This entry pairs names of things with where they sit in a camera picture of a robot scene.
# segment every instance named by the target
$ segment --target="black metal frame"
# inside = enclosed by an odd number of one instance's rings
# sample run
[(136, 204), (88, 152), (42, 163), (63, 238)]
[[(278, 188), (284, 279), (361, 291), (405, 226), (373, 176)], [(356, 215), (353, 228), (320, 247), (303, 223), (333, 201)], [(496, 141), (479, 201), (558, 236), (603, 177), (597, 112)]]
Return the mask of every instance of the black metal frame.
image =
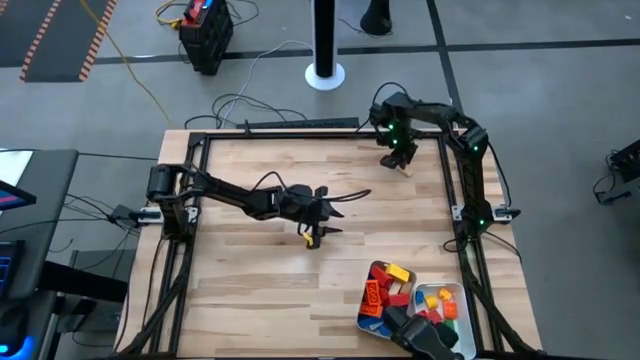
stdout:
[[(188, 141), (187, 153), (185, 156), (185, 162), (194, 163), (196, 149), (201, 148), (200, 161), (198, 163), (199, 169), (203, 171), (208, 170), (208, 160), (210, 156), (210, 149), (213, 141), (219, 140), (289, 140), (289, 139), (343, 139), (343, 140), (357, 140), (357, 139), (375, 139), (375, 132), (372, 131), (362, 131), (360, 133), (353, 133), (348, 131), (321, 131), (321, 132), (313, 132), (313, 131), (300, 131), (300, 132), (279, 132), (279, 131), (255, 131), (251, 132), (250, 130), (245, 130), (244, 132), (234, 132), (234, 133), (191, 133)], [(419, 139), (434, 139), (438, 142), (438, 151), (440, 153), (440, 162), (442, 163), (442, 171), (445, 183), (445, 189), (447, 192), (447, 199), (449, 202), (449, 206), (453, 206), (457, 204), (456, 193), (453, 186), (453, 178), (451, 174), (451, 168), (449, 165), (449, 157), (447, 154), (447, 146), (445, 143), (445, 139), (443, 133), (439, 130), (423, 132), (420, 135)], [(184, 187), (187, 184), (181, 183), (181, 187)], [(199, 206), (200, 199), (195, 199), (193, 206)], [(194, 227), (197, 228), (198, 218), (195, 219)], [(456, 232), (456, 223), (452, 217), (452, 226), (453, 231)], [(178, 345), (180, 340), (180, 331), (182, 327), (182, 319), (184, 316), (184, 305), (187, 295), (187, 286), (189, 280), (189, 274), (191, 271), (191, 262), (193, 257), (193, 248), (194, 248), (195, 236), (192, 240), (187, 241), (185, 243), (185, 250), (182, 260), (182, 265), (180, 271), (176, 279), (172, 282), (171, 276), (174, 272), (179, 242), (172, 241), (169, 245), (169, 250), (167, 254), (167, 258), (164, 264), (164, 271), (162, 276), (161, 288), (158, 295), (158, 304), (159, 307), (155, 309), (153, 314), (150, 316), (149, 321), (145, 323), (143, 329), (140, 334), (142, 334), (141, 343), (135, 344), (135, 347), (132, 345), (128, 346), (123, 350), (120, 354), (122, 358), (145, 358), (149, 355), (153, 355), (156, 357), (166, 357), (171, 358), (175, 356), (178, 351)], [(475, 252), (479, 280), (482, 284), (482, 288), (485, 290), (486, 295), (493, 301), (493, 295), (488, 275), (488, 269), (486, 260), (484, 257), (484, 251), (482, 249), (482, 244), (478, 242), (473, 242), (473, 251)], [(469, 264), (469, 257), (466, 251), (458, 252), (458, 262), (462, 269), (463, 264)], [(475, 339), (475, 345), (478, 352), (484, 351), (484, 341), (482, 337), (482, 332), (480, 330), (479, 325), (479, 317), (478, 311), (475, 301), (475, 296), (471, 291), (471, 288), (465, 284), (464, 291), (466, 294), (469, 307), (469, 314), (471, 317), (471, 327), (473, 330), (473, 335)], [(167, 309), (173, 300), (176, 299), (176, 306), (174, 311), (173, 323), (171, 326), (171, 336), (169, 340), (169, 348), (168, 352), (159, 352), (160, 345), (160, 333), (162, 332), (163, 326), (163, 318)], [(491, 329), (491, 338), (493, 342), (494, 350), (503, 351), (504, 347), (502, 344), (502, 336), (498, 328), (496, 327), (494, 321), (491, 318), (488, 318), (489, 326)], [(141, 354), (142, 348), (146, 344), (147, 340), (151, 338), (150, 347), (148, 354)]]

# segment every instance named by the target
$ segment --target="orange block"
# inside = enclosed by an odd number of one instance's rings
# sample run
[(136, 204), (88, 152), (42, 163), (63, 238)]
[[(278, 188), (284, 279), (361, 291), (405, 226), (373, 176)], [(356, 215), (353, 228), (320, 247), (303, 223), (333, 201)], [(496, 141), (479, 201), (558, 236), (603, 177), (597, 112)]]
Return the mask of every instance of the orange block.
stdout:
[(379, 318), (382, 316), (382, 305), (361, 304), (360, 314)]
[(380, 284), (378, 280), (367, 280), (367, 304), (369, 305), (382, 305), (380, 299)]
[(442, 312), (445, 319), (454, 320), (458, 317), (458, 307), (453, 301), (445, 301)]

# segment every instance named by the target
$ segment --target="wooden tabletop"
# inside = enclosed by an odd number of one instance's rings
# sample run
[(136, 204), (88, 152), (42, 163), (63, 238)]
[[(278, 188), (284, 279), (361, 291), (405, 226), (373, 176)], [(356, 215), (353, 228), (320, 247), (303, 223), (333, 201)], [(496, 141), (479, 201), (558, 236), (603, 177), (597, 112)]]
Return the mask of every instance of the wooden tabletop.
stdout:
[[(159, 163), (182, 163), (188, 137), (188, 131), (168, 131)], [(379, 165), (389, 149), (376, 146), (374, 140), (214, 141), (208, 171), (246, 188), (276, 170), (287, 185), (327, 185), (333, 196), (362, 189), (373, 192), (355, 202), (335, 204), (345, 218), (330, 224), (344, 232), (326, 236), (322, 247), (313, 251), (305, 248), (292, 222), (260, 222), (234, 207), (203, 200), (178, 355), (408, 355), (390, 341), (358, 330), (355, 319), (374, 260), (414, 271), (418, 283), (462, 282), (457, 255), (442, 248), (453, 232), (437, 144), (421, 140), (418, 145), (410, 167), (414, 175), (406, 178)], [(455, 164), (451, 153), (449, 158)], [(492, 204), (503, 203), (493, 157), (488, 153), (484, 159), (487, 198)], [(458, 179), (455, 166), (452, 169)], [(276, 185), (275, 181), (269, 178), (262, 186)], [(455, 185), (461, 200), (460, 184)], [(491, 231), (515, 245), (509, 226), (494, 225)], [(159, 239), (160, 226), (142, 230), (120, 348), (140, 330)], [(517, 257), (490, 237), (483, 239), (496, 305), (522, 338), (539, 348)], [(163, 244), (149, 314), (155, 307), (166, 250)], [(173, 307), (165, 317), (161, 349), (168, 345), (172, 315)], [(484, 311), (480, 318), (490, 347)]]

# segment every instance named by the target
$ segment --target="red toy block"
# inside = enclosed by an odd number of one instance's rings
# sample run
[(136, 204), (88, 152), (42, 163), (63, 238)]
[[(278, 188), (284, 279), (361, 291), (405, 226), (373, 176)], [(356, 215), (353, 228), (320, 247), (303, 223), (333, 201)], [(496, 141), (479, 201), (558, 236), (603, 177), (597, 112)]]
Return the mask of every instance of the red toy block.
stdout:
[(431, 320), (432, 323), (437, 324), (442, 322), (442, 316), (438, 313), (438, 310), (431, 310), (427, 313), (427, 318)]
[(367, 304), (369, 305), (382, 305), (380, 299), (380, 285), (378, 280), (367, 280)]
[(445, 301), (443, 305), (444, 318), (454, 320), (458, 317), (458, 307), (453, 301)]
[(388, 306), (387, 303), (389, 302), (389, 290), (381, 287), (378, 293), (380, 294), (380, 301), (382, 301), (382, 305)]
[(407, 306), (409, 305), (409, 294), (390, 295), (387, 306)]
[(379, 318), (382, 316), (382, 305), (361, 304), (360, 314)]
[(393, 277), (387, 274), (384, 269), (379, 266), (371, 267), (371, 275), (373, 275), (373, 277), (378, 280), (378, 283), (380, 283), (380, 286), (385, 289), (388, 289), (393, 283)]

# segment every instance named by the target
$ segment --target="gray floor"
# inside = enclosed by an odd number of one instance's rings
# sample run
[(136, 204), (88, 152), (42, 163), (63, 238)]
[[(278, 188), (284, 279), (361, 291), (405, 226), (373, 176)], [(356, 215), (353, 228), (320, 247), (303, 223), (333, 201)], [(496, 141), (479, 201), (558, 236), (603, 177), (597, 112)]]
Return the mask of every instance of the gray floor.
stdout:
[[(118, 3), (109, 30), (127, 55), (176, 53), (176, 34), (157, 26), (151, 16), (160, 3)], [(366, 3), (344, 0), (341, 16), (357, 25)], [(309, 42), (307, 4), (259, 2), (261, 16), (236, 29), (231, 50), (268, 50), (288, 39)], [(640, 38), (637, 0), (438, 0), (437, 5), (449, 44)], [(425, 1), (393, 1), (392, 6), (393, 36), (373, 39), (341, 27), (340, 45), (435, 43)], [(238, 9), (243, 16), (252, 11), (244, 5)], [(114, 49), (104, 43), (100, 56), (115, 56)], [(385, 81), (398, 81), (424, 100), (449, 101), (435, 53), (343, 56), (339, 61), (347, 80), (330, 93), (315, 92), (305, 83), (310, 61), (259, 62), (247, 94), (310, 118), (355, 116), (361, 121), (373, 92)], [(465, 112), (487, 127), (514, 205), (523, 210), (513, 225), (545, 350), (637, 359), (638, 202), (599, 206), (591, 187), (605, 174), (605, 155), (640, 134), (640, 48), (465, 52), (452, 53), (451, 61)], [(208, 113), (218, 95), (237, 92), (250, 65), (250, 60), (225, 61), (213, 78), (200, 77), (182, 63), (140, 64), (134, 70), (181, 126), (190, 116)], [(18, 74), (19, 69), (0, 69), (0, 146), (157, 156), (167, 124), (123, 66), (94, 66), (89, 80), (79, 84), (24, 85)], [(284, 90), (274, 91), (275, 84)], [(231, 119), (276, 120), (240, 105)], [(139, 207), (150, 165), (81, 157), (71, 192)], [(79, 250), (111, 249), (121, 237), (108, 225), (67, 223), (61, 224), (53, 247), (74, 238)], [(135, 248), (135, 240), (127, 247)], [(54, 259), (66, 263), (69, 255)], [(58, 359), (104, 351), (80, 349), (65, 339)]]

